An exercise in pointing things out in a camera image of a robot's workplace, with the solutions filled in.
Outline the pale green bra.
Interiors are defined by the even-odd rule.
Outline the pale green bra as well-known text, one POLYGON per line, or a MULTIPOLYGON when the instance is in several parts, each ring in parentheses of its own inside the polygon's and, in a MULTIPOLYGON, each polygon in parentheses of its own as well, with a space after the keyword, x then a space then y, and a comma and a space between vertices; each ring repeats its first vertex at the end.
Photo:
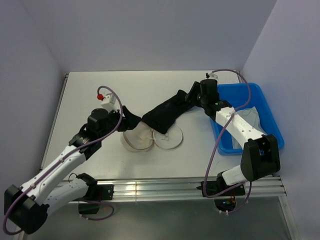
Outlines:
POLYGON ((242 117, 248 124, 250 124, 252 127, 257 129, 258 131, 262 132, 264 135, 266 135, 266 132, 261 127, 260 117, 258 110, 255 106, 252 108, 246 108, 237 111, 237 114, 242 117))

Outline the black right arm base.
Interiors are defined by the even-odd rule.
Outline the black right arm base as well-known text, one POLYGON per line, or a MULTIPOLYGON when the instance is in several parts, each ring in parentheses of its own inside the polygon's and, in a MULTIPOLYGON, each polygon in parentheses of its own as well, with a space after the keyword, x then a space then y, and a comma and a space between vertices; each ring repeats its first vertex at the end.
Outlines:
MULTIPOLYGON (((222 191, 230 188, 230 186, 226 185, 224 180, 221 177, 218 177, 216 180, 207 181, 206 183, 206 194, 208 196, 219 194, 222 191)), ((222 213, 229 213, 234 211, 237 206, 236 197, 244 196, 245 195, 245 187, 244 185, 237 186, 229 191, 225 191, 218 197, 225 197, 219 198, 214 200, 215 207, 218 209, 219 212, 222 213)))

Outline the white mesh laundry bag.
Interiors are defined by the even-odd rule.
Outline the white mesh laundry bag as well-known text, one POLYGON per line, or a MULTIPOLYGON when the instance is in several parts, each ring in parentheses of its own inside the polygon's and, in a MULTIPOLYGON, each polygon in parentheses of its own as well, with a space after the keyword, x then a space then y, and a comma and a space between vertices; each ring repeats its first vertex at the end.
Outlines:
POLYGON ((173 150, 183 142, 183 131, 174 124, 162 134, 142 121, 133 129, 122 132, 120 142, 129 152, 147 152, 153 146, 162 150, 173 150))

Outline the black bra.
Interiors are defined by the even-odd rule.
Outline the black bra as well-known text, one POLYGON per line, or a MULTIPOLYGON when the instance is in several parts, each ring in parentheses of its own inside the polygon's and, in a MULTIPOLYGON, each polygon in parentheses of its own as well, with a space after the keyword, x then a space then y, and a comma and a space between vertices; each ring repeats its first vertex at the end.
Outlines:
POLYGON ((183 90, 164 101, 142 116, 142 122, 161 134, 167 133, 176 119, 195 105, 186 101, 187 93, 183 90))

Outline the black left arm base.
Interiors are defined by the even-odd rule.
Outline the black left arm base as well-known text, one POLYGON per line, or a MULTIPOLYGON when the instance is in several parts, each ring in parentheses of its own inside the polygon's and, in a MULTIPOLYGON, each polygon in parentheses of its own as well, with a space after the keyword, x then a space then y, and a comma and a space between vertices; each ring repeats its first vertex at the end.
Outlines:
POLYGON ((78 213, 81 218, 90 221, 102 221, 110 218, 114 212, 115 208, 110 205, 109 200, 113 199, 114 185, 113 184, 97 184, 89 186, 87 193, 74 201, 78 202, 78 213), (111 210, 109 215, 104 217, 90 217, 89 215, 95 215, 100 209, 111 210))

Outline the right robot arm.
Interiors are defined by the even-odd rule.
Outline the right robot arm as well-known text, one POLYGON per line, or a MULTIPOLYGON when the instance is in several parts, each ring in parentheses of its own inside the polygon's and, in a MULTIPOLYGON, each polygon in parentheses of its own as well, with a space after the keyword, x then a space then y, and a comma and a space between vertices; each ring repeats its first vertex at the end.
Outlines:
POLYGON ((240 164, 218 174, 212 195, 209 195, 207 189, 210 170, 206 170, 202 185, 202 193, 206 198, 227 195, 246 182, 251 183, 281 169, 277 138, 250 125, 228 101, 221 100, 216 80, 194 82, 185 100, 202 108, 208 117, 222 126, 214 150, 218 148, 224 131, 228 131, 242 148, 240 164))

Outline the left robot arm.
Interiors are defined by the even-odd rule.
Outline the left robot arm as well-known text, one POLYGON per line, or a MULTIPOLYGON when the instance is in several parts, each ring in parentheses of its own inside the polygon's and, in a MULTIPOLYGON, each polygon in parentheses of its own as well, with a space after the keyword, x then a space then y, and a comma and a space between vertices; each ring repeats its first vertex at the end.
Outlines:
POLYGON ((73 136, 62 153, 46 168, 20 187, 4 192, 4 220, 11 220, 21 232, 35 233, 48 216, 73 200, 92 201, 98 197, 98 183, 86 173, 62 187, 58 184, 102 146, 115 131, 133 130, 141 118, 125 106, 119 110, 94 109, 87 122, 73 136))

